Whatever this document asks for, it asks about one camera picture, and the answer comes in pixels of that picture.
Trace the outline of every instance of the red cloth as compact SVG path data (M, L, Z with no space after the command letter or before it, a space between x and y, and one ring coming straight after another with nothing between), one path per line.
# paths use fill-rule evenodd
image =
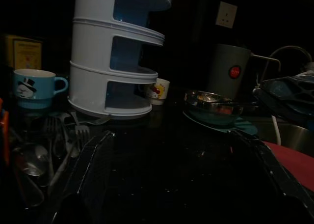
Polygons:
M277 160L306 188L314 191L314 158L290 148L265 142Z

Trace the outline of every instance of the white stacking container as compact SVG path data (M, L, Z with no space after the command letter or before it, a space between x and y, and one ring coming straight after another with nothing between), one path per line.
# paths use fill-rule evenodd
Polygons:
M150 11L172 0L76 0L70 78L71 105L86 114L126 119L152 109L134 95L158 73L138 65L143 44L162 46L164 35L146 28Z

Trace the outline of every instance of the sink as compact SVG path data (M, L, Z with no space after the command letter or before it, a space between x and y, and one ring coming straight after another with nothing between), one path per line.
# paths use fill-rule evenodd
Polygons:
M258 129L261 140L277 143L271 118L243 117ZM314 157L314 132L302 127L278 120L281 145Z

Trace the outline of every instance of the wall outlet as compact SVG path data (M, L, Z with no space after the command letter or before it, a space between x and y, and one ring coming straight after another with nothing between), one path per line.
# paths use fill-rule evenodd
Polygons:
M232 28L236 19L237 6L220 2L216 25Z

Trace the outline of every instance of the cup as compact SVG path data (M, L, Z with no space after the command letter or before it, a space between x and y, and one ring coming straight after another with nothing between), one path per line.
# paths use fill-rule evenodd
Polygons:
M163 105L168 95L169 85L169 81L160 78L157 78L155 84L147 85L146 97L152 105Z
M55 90L55 82L63 81L64 87ZM55 73L36 69L17 69L14 71L13 91L18 105L26 109L45 109L51 106L53 97L68 89L65 78Z

